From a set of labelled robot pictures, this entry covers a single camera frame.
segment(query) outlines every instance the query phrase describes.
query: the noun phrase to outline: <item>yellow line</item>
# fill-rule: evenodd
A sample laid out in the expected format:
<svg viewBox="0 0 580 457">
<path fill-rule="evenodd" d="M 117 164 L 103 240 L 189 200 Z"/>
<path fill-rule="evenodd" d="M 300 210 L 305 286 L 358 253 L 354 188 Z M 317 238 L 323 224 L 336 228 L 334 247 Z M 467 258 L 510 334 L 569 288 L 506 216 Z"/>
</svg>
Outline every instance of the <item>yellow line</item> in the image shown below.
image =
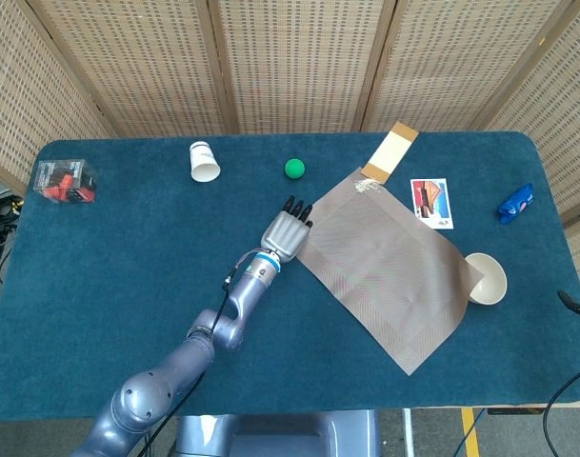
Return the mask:
<svg viewBox="0 0 580 457">
<path fill-rule="evenodd" d="M 461 419 L 463 421 L 463 433 L 465 434 L 473 424 L 473 409 L 470 407 L 462 407 Z M 473 428 L 468 441 L 465 443 L 465 451 L 467 452 L 468 457 L 480 457 L 478 438 L 476 437 L 476 427 Z"/>
</svg>

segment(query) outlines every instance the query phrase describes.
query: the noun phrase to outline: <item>cardboard strip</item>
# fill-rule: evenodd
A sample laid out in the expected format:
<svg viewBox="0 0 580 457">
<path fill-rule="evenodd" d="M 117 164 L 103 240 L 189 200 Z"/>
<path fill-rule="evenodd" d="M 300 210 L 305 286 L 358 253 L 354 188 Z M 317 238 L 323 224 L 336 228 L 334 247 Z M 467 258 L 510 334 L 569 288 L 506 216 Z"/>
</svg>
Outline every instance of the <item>cardboard strip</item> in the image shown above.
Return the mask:
<svg viewBox="0 0 580 457">
<path fill-rule="evenodd" d="M 362 174 L 385 184 L 418 134 L 418 131 L 396 122 L 363 167 Z"/>
</svg>

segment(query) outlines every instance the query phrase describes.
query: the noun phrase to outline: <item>robotic arm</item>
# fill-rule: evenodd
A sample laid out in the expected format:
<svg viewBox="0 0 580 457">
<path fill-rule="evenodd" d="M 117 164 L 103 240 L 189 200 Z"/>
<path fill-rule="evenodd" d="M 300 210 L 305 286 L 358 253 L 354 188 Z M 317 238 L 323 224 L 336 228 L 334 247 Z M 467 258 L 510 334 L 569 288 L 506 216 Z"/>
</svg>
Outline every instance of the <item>robotic arm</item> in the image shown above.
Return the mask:
<svg viewBox="0 0 580 457">
<path fill-rule="evenodd" d="M 234 319 L 211 309 L 203 310 L 194 321 L 188 338 L 159 366 L 138 373 L 125 382 L 95 420 L 84 444 L 72 457 L 125 457 L 150 428 L 160 421 L 178 398 L 197 382 L 213 362 L 215 347 L 237 350 L 243 331 L 262 294 L 281 271 L 281 264 L 298 253 L 310 232 L 311 205 L 293 207 L 290 197 L 283 210 L 262 236 L 261 248 L 228 295 Z M 224 282 L 228 291 L 234 272 L 247 257 L 234 266 Z"/>
</svg>

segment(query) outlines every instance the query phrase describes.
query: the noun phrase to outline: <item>white bowl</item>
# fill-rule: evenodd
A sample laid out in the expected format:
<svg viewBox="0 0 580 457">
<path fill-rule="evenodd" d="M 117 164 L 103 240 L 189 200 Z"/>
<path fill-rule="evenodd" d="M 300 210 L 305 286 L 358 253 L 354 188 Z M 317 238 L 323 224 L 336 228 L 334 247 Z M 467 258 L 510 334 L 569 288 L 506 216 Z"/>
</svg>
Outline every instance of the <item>white bowl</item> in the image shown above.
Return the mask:
<svg viewBox="0 0 580 457">
<path fill-rule="evenodd" d="M 471 291 L 470 300 L 480 305 L 499 303 L 508 290 L 508 278 L 499 262 L 483 252 L 470 254 L 465 260 L 484 274 Z"/>
</svg>

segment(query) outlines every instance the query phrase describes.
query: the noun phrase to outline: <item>black cable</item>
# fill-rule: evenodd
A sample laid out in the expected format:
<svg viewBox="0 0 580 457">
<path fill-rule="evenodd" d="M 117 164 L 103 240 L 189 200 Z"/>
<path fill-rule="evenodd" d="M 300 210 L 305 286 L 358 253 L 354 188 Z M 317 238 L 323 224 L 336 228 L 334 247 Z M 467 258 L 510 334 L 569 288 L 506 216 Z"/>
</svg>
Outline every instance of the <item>black cable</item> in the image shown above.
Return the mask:
<svg viewBox="0 0 580 457">
<path fill-rule="evenodd" d="M 236 271 L 236 268 L 234 268 L 230 272 L 230 274 L 229 274 L 229 278 L 230 279 L 234 275 L 234 272 L 235 271 Z M 224 286 L 223 286 L 224 291 L 225 291 L 225 293 L 224 293 L 224 300 L 222 300 L 222 305 L 220 305 L 220 308 L 217 310 L 217 314 L 215 315 L 215 320 L 213 321 L 213 325 L 211 326 L 211 335 L 213 334 L 213 330 L 215 329 L 215 326 L 217 325 L 217 321 L 220 319 L 220 316 L 222 315 L 222 312 L 224 311 L 224 307 L 226 306 L 226 302 L 228 302 L 228 300 L 229 300 L 228 284 L 229 283 L 227 283 L 226 281 L 224 282 Z M 205 373 L 206 373 L 206 371 L 203 371 L 201 373 L 201 375 L 198 377 L 198 379 L 196 380 L 196 382 L 192 385 L 192 387 L 190 388 L 190 390 L 188 392 L 186 392 L 186 395 L 184 395 L 184 398 L 182 398 L 182 400 L 171 410 L 171 412 L 167 415 L 167 417 L 161 423 L 161 425 L 158 426 L 158 428 L 156 429 L 156 431 L 152 434 L 151 438 L 144 445 L 144 447 L 141 449 L 141 451 L 139 452 L 139 454 L 137 454 L 137 457 L 143 457 L 146 454 L 146 452 L 152 446 L 152 443 L 154 442 L 154 440 L 156 439 L 156 437 L 158 436 L 158 434 L 162 431 L 162 429 L 165 427 L 165 425 L 170 420 L 170 418 L 173 417 L 175 415 L 175 413 L 179 410 L 179 408 L 182 407 L 186 403 L 186 401 L 190 398 L 190 396 L 196 390 L 196 388 L 198 387 L 198 385 L 201 384 L 201 381 L 203 380 L 203 377 L 205 376 Z"/>
<path fill-rule="evenodd" d="M 8 256 L 10 255 L 11 252 L 12 252 L 12 248 L 8 249 L 8 251 L 6 252 L 6 255 L 2 259 L 2 262 L 0 262 L 0 284 L 4 284 L 4 281 L 2 281 L 2 267 L 6 263 L 6 259 L 8 259 Z"/>
<path fill-rule="evenodd" d="M 454 451 L 454 454 L 452 454 L 452 457 L 457 457 L 457 455 L 459 455 L 459 452 L 461 452 L 461 447 L 463 447 L 463 445 L 465 444 L 465 442 L 468 441 L 468 438 L 470 438 L 470 434 L 473 431 L 473 428 L 476 427 L 476 424 L 478 423 L 478 419 L 480 419 L 480 417 L 482 416 L 482 414 L 486 410 L 487 409 L 485 407 L 483 407 L 482 409 L 480 409 L 480 412 L 478 413 L 478 415 L 474 419 L 473 424 L 471 424 L 471 427 L 468 430 L 468 432 L 463 437 L 463 440 L 461 440 L 461 443 L 459 443 L 459 446 L 457 446 L 457 450 L 455 450 Z"/>
<path fill-rule="evenodd" d="M 150 432 L 146 433 L 144 435 L 144 446 L 148 446 L 148 441 L 151 439 L 151 435 Z M 152 457 L 152 448 L 149 447 L 148 448 L 148 452 L 146 452 L 146 457 Z"/>
<path fill-rule="evenodd" d="M 156 439 L 156 437 L 158 436 L 158 434 L 162 431 L 162 429 L 165 427 L 165 425 L 170 420 L 170 418 L 175 415 L 175 413 L 177 412 L 177 410 L 186 403 L 186 400 L 189 399 L 189 397 L 196 390 L 196 388 L 198 387 L 198 385 L 201 384 L 201 381 L 203 380 L 203 377 L 204 376 L 205 376 L 205 371 L 203 371 L 201 373 L 201 375 L 198 377 L 198 379 L 196 380 L 196 382 L 192 385 L 192 387 L 190 388 L 190 390 L 186 393 L 186 395 L 184 395 L 184 398 L 182 398 L 182 401 L 179 402 L 177 404 L 177 406 L 174 409 L 171 410 L 171 412 L 167 415 L 167 417 L 161 423 L 161 425 L 158 426 L 158 428 L 156 429 L 156 431 L 152 434 L 152 437 L 150 438 L 150 440 L 148 441 L 148 443 L 144 446 L 143 449 L 141 449 L 141 451 L 139 452 L 139 454 L 137 454 L 137 457 L 144 457 L 144 455 L 146 454 L 146 452 L 148 451 L 148 449 L 152 446 L 152 443 L 154 443 L 154 440 Z"/>
<path fill-rule="evenodd" d="M 562 387 L 560 387 L 558 390 L 556 390 L 556 393 L 554 393 L 554 395 L 552 395 L 552 398 L 550 398 L 550 401 L 548 402 L 546 409 L 544 409 L 544 420 L 543 420 L 544 436 L 546 437 L 546 441 L 548 442 L 548 446 L 550 447 L 550 450 L 552 451 L 552 454 L 554 455 L 554 457 L 558 457 L 558 453 L 556 452 L 556 449 L 554 448 L 554 445 L 552 444 L 550 436 L 548 435 L 548 413 L 550 412 L 550 409 L 552 408 L 552 405 L 554 404 L 556 399 L 558 397 L 560 397 L 560 395 L 565 390 L 567 390 L 567 388 L 571 384 L 573 384 L 575 381 L 577 381 L 579 378 L 580 378 L 580 372 L 577 373 L 575 376 L 573 376 L 571 379 L 569 379 Z"/>
<path fill-rule="evenodd" d="M 0 224 L 12 224 L 21 214 L 23 199 L 18 195 L 0 198 Z"/>
</svg>

